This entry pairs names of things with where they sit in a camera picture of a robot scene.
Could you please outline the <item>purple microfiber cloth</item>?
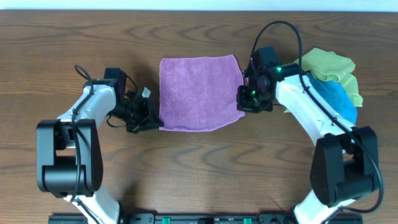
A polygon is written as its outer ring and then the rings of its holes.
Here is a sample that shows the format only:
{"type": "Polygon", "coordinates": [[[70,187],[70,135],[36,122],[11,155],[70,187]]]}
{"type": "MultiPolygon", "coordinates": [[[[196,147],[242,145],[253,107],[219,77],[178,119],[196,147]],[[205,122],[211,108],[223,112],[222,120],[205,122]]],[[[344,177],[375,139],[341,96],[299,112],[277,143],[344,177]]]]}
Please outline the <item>purple microfiber cloth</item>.
{"type": "Polygon", "coordinates": [[[159,65],[163,131],[208,132],[245,116],[236,94],[243,76],[236,57],[163,58],[159,65]]]}

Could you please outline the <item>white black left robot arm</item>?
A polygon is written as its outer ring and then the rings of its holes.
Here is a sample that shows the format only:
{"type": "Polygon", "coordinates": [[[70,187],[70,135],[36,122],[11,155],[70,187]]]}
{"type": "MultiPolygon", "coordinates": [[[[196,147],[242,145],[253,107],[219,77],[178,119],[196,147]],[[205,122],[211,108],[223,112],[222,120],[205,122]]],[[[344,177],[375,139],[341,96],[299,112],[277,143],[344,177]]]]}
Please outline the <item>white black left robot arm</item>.
{"type": "Polygon", "coordinates": [[[37,185],[62,198],[78,215],[51,215],[49,223],[153,223],[150,213],[127,214],[103,181],[98,128],[124,99],[124,81],[87,81],[76,103],[57,119],[36,129],[37,185]]]}

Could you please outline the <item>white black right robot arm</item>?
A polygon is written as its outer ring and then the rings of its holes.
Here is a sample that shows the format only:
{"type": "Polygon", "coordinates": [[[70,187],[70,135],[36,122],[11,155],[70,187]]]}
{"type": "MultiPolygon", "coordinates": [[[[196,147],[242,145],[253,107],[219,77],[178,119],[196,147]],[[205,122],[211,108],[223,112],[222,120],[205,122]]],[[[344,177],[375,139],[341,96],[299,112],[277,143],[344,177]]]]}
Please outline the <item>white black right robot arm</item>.
{"type": "Polygon", "coordinates": [[[285,106],[315,145],[311,191],[287,223],[331,223],[346,210],[371,213],[381,204],[383,181],[376,133],[340,116],[295,64],[250,65],[248,84],[238,88],[238,109],[250,113],[285,106]]]}

